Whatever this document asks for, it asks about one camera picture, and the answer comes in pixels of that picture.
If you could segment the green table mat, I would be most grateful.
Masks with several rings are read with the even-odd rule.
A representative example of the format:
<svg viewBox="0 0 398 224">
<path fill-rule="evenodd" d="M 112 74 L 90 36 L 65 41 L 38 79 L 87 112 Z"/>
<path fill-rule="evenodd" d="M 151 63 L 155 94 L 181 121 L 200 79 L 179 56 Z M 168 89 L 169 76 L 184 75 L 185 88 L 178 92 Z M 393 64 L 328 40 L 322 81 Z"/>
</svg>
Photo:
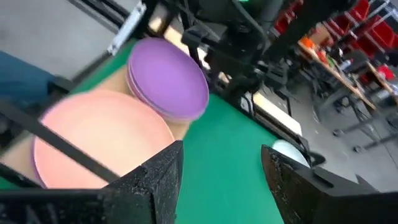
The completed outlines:
<svg viewBox="0 0 398 224">
<path fill-rule="evenodd" d="M 262 145 L 277 140 L 211 95 L 205 114 L 183 139 L 184 162 L 175 224 L 284 224 L 268 188 Z"/>
</svg>

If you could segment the blue object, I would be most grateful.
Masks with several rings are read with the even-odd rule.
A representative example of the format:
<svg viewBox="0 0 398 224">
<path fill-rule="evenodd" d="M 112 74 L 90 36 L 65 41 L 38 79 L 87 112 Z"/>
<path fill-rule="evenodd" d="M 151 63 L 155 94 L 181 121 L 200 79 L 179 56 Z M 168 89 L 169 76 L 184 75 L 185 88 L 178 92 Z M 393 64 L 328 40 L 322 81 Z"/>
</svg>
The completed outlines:
<svg viewBox="0 0 398 224">
<path fill-rule="evenodd" d="M 25 107 L 43 102 L 55 76 L 0 51 L 0 99 Z"/>
</svg>

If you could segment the red storage bin shelf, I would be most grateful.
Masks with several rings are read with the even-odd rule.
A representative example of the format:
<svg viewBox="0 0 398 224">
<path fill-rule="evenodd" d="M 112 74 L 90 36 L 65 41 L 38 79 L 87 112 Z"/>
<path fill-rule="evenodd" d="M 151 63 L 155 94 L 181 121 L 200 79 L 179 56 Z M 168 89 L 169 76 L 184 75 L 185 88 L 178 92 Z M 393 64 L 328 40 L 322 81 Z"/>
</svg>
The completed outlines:
<svg viewBox="0 0 398 224">
<path fill-rule="evenodd" d="M 372 58 L 398 48 L 398 7 L 393 0 L 358 0 L 351 10 L 318 23 L 308 38 L 317 46 L 362 50 Z"/>
</svg>

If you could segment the silver metal bracket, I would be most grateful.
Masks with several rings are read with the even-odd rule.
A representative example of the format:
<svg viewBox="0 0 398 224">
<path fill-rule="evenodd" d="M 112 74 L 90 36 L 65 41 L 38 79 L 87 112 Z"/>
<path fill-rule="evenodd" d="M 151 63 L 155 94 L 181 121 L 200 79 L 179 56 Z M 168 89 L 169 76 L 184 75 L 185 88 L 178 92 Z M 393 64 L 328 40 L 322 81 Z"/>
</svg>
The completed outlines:
<svg viewBox="0 0 398 224">
<path fill-rule="evenodd" d="M 119 51 L 120 47 L 128 40 L 130 35 L 138 26 L 141 21 L 147 7 L 141 0 L 134 6 L 130 15 L 127 17 L 125 22 L 122 24 L 121 28 L 118 30 L 118 33 L 112 39 L 111 44 L 107 48 L 107 51 L 111 55 L 116 55 Z"/>
</svg>

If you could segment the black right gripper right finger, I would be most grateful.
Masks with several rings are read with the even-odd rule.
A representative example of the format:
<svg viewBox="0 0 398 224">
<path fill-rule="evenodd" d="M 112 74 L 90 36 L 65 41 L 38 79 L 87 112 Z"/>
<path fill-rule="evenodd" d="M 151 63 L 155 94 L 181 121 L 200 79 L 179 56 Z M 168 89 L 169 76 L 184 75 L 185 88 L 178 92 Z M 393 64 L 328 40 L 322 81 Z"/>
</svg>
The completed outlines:
<svg viewBox="0 0 398 224">
<path fill-rule="evenodd" d="M 261 161 L 285 224 L 398 224 L 398 192 L 309 168 L 268 146 Z"/>
</svg>

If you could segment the light blue plate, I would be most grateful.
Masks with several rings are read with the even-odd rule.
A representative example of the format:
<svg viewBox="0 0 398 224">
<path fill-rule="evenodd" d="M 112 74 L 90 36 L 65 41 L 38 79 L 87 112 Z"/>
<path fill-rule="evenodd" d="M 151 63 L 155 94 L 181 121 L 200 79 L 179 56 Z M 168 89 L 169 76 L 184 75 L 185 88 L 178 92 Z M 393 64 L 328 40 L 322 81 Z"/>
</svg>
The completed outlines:
<svg viewBox="0 0 398 224">
<path fill-rule="evenodd" d="M 310 164 L 307 162 L 302 153 L 288 141 L 283 139 L 276 140 L 276 142 L 272 145 L 272 148 L 277 152 L 301 163 L 302 165 L 310 167 Z"/>
</svg>

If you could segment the wooden workbench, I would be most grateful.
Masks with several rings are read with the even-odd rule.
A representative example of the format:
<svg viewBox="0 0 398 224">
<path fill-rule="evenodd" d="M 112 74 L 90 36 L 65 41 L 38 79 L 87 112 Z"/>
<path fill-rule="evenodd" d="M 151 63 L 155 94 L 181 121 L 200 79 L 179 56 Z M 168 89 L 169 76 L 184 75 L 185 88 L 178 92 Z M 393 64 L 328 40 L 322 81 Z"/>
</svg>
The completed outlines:
<svg viewBox="0 0 398 224">
<path fill-rule="evenodd" d="M 336 78 L 340 83 L 342 83 L 346 88 L 348 88 L 352 93 L 354 93 L 358 98 L 360 98 L 364 103 L 366 103 L 372 109 L 376 109 L 376 106 L 371 103 L 371 101 L 360 91 L 359 88 L 355 87 L 350 83 L 342 73 L 338 72 L 336 68 L 330 67 L 327 63 L 323 63 L 319 58 L 317 53 L 313 48 L 308 48 L 302 41 L 298 41 L 298 46 L 306 54 L 309 54 L 311 58 L 318 64 L 320 64 L 326 71 L 328 71 L 334 78 Z"/>
</svg>

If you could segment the purple plate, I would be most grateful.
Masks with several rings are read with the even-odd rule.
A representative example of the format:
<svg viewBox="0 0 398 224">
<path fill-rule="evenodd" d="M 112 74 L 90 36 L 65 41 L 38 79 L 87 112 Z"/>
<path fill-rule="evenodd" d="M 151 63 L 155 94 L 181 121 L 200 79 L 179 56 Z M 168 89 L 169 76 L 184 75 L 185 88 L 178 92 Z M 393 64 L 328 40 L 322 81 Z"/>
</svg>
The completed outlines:
<svg viewBox="0 0 398 224">
<path fill-rule="evenodd" d="M 130 91 L 170 121 L 198 119 L 209 102 L 206 78 L 198 64 L 165 39 L 137 41 L 127 61 Z"/>
</svg>

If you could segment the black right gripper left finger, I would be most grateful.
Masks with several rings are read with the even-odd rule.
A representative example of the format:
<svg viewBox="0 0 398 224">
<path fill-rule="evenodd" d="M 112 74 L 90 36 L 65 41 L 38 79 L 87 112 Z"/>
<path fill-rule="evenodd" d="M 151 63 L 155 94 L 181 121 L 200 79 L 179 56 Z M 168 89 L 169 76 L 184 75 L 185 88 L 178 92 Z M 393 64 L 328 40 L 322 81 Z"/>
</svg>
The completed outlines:
<svg viewBox="0 0 398 224">
<path fill-rule="evenodd" d="M 0 165 L 0 224 L 174 224 L 183 142 L 102 189 L 43 189 Z"/>
</svg>

